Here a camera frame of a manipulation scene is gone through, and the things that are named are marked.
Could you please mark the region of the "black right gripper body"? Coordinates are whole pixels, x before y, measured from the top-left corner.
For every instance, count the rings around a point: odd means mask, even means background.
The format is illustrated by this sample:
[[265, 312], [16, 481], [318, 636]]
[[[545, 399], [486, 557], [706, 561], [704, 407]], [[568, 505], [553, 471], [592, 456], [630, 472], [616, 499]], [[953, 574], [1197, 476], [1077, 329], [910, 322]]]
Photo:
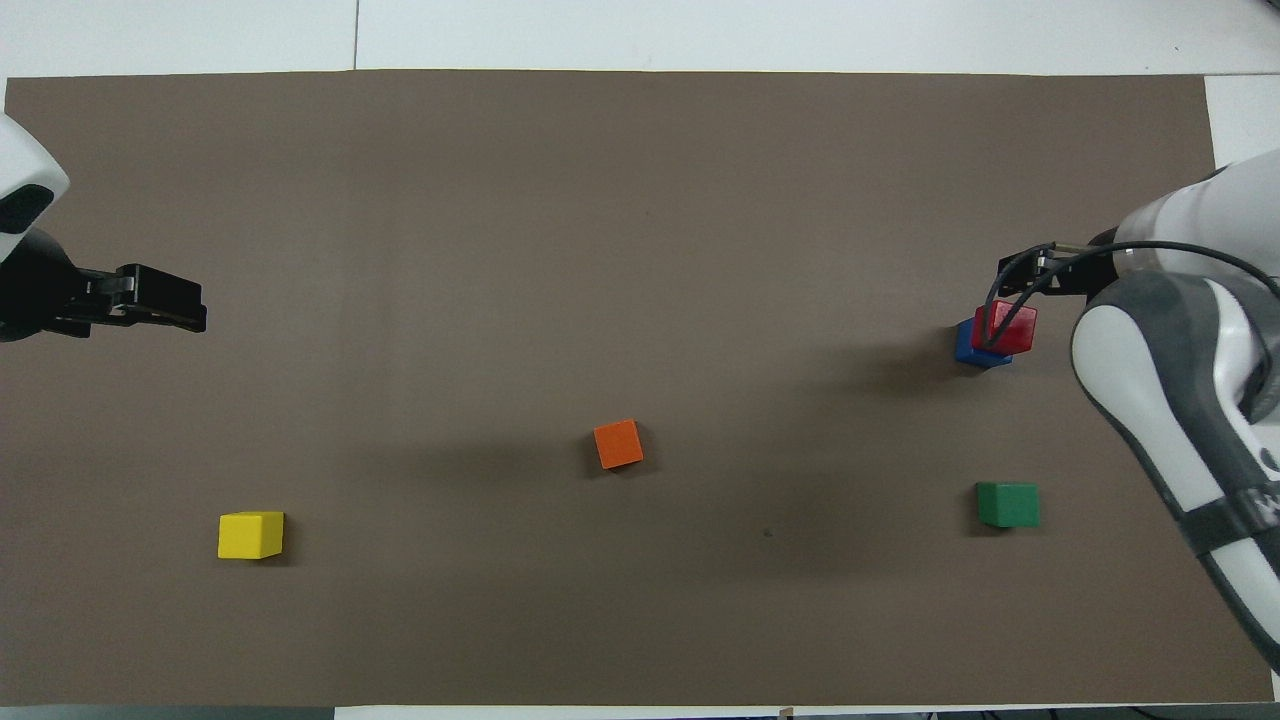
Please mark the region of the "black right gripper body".
[[1110, 246], [1115, 234], [1097, 234], [1080, 252], [1055, 249], [1039, 263], [1043, 275], [1050, 281], [1041, 293], [1047, 296], [1094, 297], [1112, 284], [1119, 273], [1110, 254], [1100, 254], [1080, 261], [1074, 261], [1085, 250]]

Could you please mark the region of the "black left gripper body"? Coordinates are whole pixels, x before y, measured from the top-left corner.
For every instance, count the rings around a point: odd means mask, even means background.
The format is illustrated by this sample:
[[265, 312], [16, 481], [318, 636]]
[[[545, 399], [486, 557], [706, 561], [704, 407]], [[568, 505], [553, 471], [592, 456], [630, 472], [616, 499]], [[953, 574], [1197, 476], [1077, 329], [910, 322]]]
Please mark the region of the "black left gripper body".
[[78, 268], [44, 231], [29, 231], [0, 261], [0, 342], [42, 332], [87, 340], [111, 311], [116, 274]]

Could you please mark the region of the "red wooden block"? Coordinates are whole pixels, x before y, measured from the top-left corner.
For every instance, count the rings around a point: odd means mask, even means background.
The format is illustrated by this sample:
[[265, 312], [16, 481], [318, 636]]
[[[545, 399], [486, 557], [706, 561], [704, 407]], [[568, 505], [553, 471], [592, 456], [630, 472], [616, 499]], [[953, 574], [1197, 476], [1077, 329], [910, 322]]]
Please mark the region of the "red wooden block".
[[998, 356], [1029, 352], [1034, 346], [1038, 311], [1005, 300], [980, 305], [973, 316], [970, 342], [975, 351]]

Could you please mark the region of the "blue wooden block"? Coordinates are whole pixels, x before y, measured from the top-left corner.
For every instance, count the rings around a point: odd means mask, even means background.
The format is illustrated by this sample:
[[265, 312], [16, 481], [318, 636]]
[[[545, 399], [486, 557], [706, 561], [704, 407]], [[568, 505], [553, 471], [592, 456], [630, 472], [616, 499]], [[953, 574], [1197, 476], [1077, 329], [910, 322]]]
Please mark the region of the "blue wooden block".
[[974, 346], [973, 331], [975, 318], [970, 316], [955, 325], [954, 359], [969, 366], [991, 369], [1006, 366], [1012, 363], [1012, 356], [993, 354]]

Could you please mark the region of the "green wooden block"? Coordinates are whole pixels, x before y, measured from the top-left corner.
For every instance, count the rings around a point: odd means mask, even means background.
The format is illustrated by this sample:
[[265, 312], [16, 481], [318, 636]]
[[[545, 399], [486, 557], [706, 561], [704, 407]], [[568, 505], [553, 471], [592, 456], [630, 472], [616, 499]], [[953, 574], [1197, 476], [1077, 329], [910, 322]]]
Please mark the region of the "green wooden block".
[[998, 529], [1041, 525], [1039, 487], [1032, 483], [980, 482], [975, 484], [978, 520]]

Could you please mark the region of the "yellow wooden block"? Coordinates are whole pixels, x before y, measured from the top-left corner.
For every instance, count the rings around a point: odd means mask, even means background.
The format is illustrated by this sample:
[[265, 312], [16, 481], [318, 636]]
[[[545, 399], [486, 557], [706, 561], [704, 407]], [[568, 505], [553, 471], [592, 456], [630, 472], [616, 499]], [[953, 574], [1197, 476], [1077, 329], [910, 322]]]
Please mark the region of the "yellow wooden block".
[[284, 551], [285, 514], [282, 511], [243, 511], [218, 519], [216, 557], [259, 561]]

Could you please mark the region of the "orange wooden block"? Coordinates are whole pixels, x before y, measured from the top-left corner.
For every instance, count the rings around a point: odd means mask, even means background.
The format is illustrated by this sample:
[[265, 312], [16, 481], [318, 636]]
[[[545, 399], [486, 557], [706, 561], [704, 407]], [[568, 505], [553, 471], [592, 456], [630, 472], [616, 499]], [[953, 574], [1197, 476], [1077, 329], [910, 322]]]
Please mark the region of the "orange wooden block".
[[603, 470], [612, 471], [645, 459], [639, 424], [632, 418], [595, 427], [591, 437]]

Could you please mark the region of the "brown table mat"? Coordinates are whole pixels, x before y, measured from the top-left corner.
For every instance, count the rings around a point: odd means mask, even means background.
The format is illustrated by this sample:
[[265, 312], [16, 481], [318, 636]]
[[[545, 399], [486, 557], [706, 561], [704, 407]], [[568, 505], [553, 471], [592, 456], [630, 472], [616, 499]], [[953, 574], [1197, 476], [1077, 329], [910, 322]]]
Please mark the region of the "brown table mat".
[[[1202, 78], [10, 82], [82, 266], [0, 346], [0, 706], [1248, 702], [1265, 661], [997, 261], [1215, 167]], [[645, 459], [603, 470], [632, 418]], [[1039, 487], [1041, 525], [975, 484]], [[216, 557], [218, 519], [285, 514]]]

